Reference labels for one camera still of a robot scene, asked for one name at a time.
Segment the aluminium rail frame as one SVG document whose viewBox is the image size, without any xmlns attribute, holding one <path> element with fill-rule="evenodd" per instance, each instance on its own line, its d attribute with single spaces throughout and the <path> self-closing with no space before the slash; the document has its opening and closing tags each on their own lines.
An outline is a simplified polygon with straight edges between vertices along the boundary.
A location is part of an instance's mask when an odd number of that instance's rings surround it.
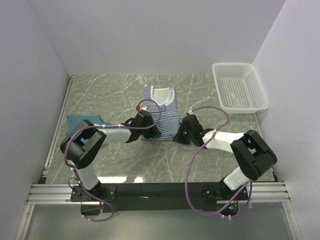
<svg viewBox="0 0 320 240">
<path fill-rule="evenodd" d="M 251 208 L 232 220 L 203 217 L 192 210 L 122 211 L 109 221 L 81 218 L 70 202 L 73 173 L 59 145 L 67 115 L 101 115 L 113 124 L 135 114 L 145 84 L 173 85 L 182 116 L 190 108 L 218 106 L 211 74 L 72 75 L 45 163 L 44 184 L 33 184 L 16 239 L 26 240 L 302 240 L 284 182 L 266 173 L 253 185 Z M 197 147 L 172 141 L 135 141 L 104 146 L 94 161 L 102 183 L 183 182 Z M 219 181 L 237 167 L 231 153 L 202 150 L 193 162 L 191 182 Z"/>
</svg>

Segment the black base beam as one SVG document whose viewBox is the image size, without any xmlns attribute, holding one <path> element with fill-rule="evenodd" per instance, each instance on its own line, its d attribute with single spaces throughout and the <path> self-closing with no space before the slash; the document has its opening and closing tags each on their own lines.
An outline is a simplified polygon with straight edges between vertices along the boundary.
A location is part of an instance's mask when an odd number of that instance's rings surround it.
<svg viewBox="0 0 320 240">
<path fill-rule="evenodd" d="M 190 182 L 189 199 L 197 210 L 217 211 L 223 207 L 218 201 L 228 202 L 237 190 L 230 190 L 221 182 Z M 190 208 L 185 184 L 173 183 L 102 183 L 103 200 L 118 211 L 187 210 Z"/>
</svg>

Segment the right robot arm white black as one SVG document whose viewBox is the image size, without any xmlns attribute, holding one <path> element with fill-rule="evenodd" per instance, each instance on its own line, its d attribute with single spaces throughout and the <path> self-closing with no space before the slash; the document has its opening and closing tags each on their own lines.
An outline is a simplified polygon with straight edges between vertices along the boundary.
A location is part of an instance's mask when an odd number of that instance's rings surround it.
<svg viewBox="0 0 320 240">
<path fill-rule="evenodd" d="M 272 174 L 274 182 L 277 180 L 273 171 L 277 156 L 256 130 L 232 133 L 205 129 L 196 115 L 187 114 L 181 120 L 174 141 L 184 145 L 193 143 L 199 150 L 221 150 L 234 155 L 237 167 L 218 182 L 215 190 L 209 190 L 207 196 L 230 200 L 240 187 L 258 181 L 266 173 Z"/>
</svg>

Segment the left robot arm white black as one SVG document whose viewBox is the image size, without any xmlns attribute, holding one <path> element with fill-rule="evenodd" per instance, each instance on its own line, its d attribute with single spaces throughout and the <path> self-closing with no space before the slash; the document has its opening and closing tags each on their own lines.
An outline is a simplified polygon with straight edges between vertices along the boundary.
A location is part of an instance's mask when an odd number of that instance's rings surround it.
<svg viewBox="0 0 320 240">
<path fill-rule="evenodd" d="M 67 166 L 71 167 L 88 201 L 103 198 L 102 185 L 93 166 L 93 161 L 102 145 L 131 143 L 139 137 L 153 138 L 160 135 L 156 124 L 147 110 L 139 110 L 135 117 L 118 125 L 97 125 L 83 120 L 61 143 Z"/>
</svg>

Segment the blue tank top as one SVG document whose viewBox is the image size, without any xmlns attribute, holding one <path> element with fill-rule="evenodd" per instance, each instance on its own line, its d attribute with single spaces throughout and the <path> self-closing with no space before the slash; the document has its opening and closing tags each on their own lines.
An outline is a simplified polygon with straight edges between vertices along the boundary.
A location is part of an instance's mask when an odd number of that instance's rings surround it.
<svg viewBox="0 0 320 240">
<path fill-rule="evenodd" d="M 100 115 L 68 115 L 67 119 L 67 133 L 66 136 L 70 135 L 75 129 L 84 128 L 90 125 L 106 125 L 111 126 L 112 123 L 109 121 L 103 121 Z"/>
</svg>

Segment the striped tank top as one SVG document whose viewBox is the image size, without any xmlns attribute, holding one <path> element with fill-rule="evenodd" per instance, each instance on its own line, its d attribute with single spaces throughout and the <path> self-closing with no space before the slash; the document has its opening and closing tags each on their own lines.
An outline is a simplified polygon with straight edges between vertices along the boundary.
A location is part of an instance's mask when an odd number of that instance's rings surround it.
<svg viewBox="0 0 320 240">
<path fill-rule="evenodd" d="M 180 116 L 178 114 L 177 94 L 175 88 L 170 85 L 166 88 L 155 88 L 145 85 L 143 98 L 150 99 L 144 103 L 147 106 L 160 136 L 152 138 L 141 137 L 143 141 L 172 141 L 180 128 Z"/>
</svg>

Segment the white plastic basket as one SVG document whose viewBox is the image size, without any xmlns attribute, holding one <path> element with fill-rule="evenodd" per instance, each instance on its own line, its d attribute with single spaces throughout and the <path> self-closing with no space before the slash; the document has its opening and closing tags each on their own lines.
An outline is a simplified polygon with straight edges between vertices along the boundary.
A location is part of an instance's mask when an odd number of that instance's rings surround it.
<svg viewBox="0 0 320 240">
<path fill-rule="evenodd" d="M 267 110 L 267 95 L 250 63 L 221 62 L 212 65 L 220 108 L 228 114 L 254 114 Z"/>
</svg>

